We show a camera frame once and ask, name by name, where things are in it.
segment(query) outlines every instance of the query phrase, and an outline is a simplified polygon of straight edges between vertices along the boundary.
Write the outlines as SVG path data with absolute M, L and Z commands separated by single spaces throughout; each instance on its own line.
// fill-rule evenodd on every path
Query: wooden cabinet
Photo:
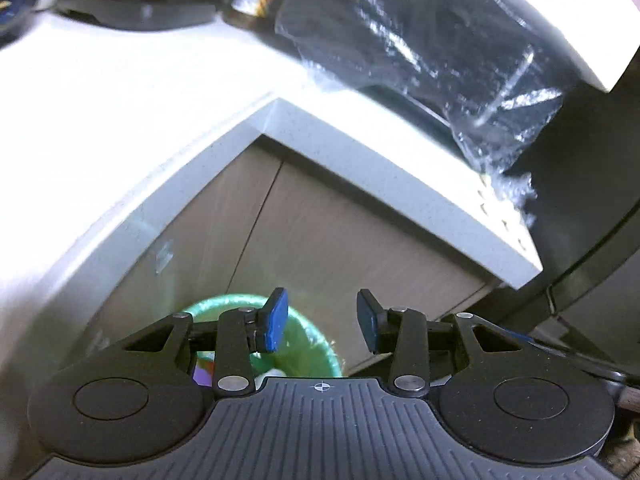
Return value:
M 80 357 L 197 300 L 226 292 L 290 303 L 333 341 L 345 370 L 370 359 L 355 297 L 429 319 L 490 290 L 481 267 L 299 157 L 251 146 L 172 222 L 106 301 Z

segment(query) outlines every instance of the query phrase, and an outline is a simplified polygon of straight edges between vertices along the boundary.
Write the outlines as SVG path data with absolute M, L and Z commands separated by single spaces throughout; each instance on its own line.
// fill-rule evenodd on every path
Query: green plastic bag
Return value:
M 217 320 L 225 310 L 240 306 L 261 308 L 264 296 L 227 294 L 200 301 L 185 309 L 196 322 Z M 201 352 L 199 358 L 212 360 L 212 352 Z M 306 317 L 289 307 L 280 349 L 273 354 L 252 354 L 255 375 L 277 368 L 288 377 L 342 377 L 342 367 L 334 349 L 322 333 Z

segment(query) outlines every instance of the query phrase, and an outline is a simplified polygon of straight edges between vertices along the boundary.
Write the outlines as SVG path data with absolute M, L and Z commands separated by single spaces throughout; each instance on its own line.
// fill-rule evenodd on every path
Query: bottle label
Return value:
M 231 7 L 238 12 L 264 18 L 271 0 L 233 0 Z

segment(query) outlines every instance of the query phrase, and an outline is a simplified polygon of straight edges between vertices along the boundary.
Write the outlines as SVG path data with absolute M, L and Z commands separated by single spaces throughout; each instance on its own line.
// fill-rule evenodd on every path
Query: white countertop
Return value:
M 211 171 L 221 170 L 260 133 L 512 286 L 541 269 L 526 229 L 504 228 L 460 160 L 358 92 L 320 91 L 295 59 L 222 22 L 134 33 L 42 14 L 0 50 L 0 82 L 0 367 L 34 316 L 145 199 L 205 150 L 221 153 Z M 254 127 L 239 127 L 247 121 Z M 170 220 L 150 228 L 121 265 Z

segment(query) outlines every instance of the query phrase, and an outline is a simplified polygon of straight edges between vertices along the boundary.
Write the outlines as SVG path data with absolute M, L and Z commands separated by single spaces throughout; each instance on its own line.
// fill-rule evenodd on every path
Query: gray ribbed plate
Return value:
M 374 379 L 280 379 L 218 403 L 178 449 L 145 463 L 91 467 L 51 458 L 33 480 L 614 480 L 595 460 L 553 468 L 493 462 L 468 450 L 426 402 Z

